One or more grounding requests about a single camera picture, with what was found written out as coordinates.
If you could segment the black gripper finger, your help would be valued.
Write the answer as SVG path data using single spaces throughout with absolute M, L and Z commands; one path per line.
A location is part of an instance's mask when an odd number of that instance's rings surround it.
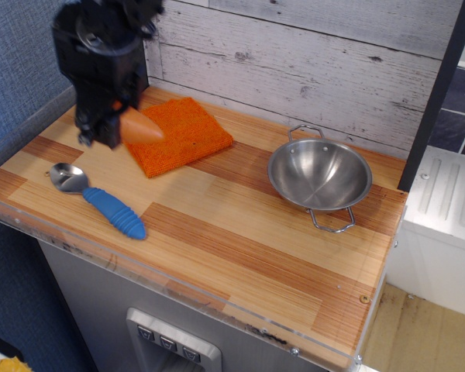
M 120 134 L 121 116 L 130 108 L 131 105 L 128 101 L 113 102 L 95 125 L 95 140 L 112 150 L 120 145 L 122 142 Z
M 86 146 L 91 146 L 93 142 L 104 143 L 102 135 L 104 118 L 104 108 L 99 102 L 78 101 L 74 121 L 79 129 L 79 142 Z

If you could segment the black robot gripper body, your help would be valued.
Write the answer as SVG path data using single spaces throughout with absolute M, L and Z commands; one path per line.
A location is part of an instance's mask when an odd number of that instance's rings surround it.
M 61 73 L 76 92 L 77 115 L 136 107 L 144 84 L 143 40 L 156 32 L 162 1 L 72 1 L 53 21 Z

